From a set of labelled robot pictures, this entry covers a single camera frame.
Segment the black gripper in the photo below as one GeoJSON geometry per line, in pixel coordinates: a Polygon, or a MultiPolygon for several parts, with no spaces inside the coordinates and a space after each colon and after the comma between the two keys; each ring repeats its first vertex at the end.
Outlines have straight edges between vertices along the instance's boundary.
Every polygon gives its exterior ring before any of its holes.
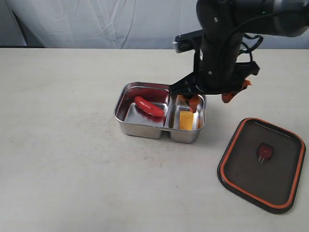
{"type": "Polygon", "coordinates": [[[222,95],[229,103],[237,94],[251,86],[246,80],[259,73],[252,48],[241,49],[244,34],[233,35],[225,42],[211,42],[202,35],[199,50],[194,50],[193,71],[170,85],[172,95],[182,95],[192,113],[197,111],[199,96],[222,95]]]}

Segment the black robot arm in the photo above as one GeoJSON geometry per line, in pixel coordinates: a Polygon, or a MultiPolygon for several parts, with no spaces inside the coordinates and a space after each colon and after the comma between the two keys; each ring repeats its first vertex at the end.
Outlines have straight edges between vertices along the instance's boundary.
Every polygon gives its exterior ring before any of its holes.
{"type": "Polygon", "coordinates": [[[201,29],[174,39],[177,53],[194,51],[193,71],[169,87],[191,112],[198,95],[221,95],[229,103],[250,85],[248,77],[260,68],[237,58],[251,54],[265,35],[297,37],[309,27],[306,0],[199,0],[196,13],[201,29]]]}

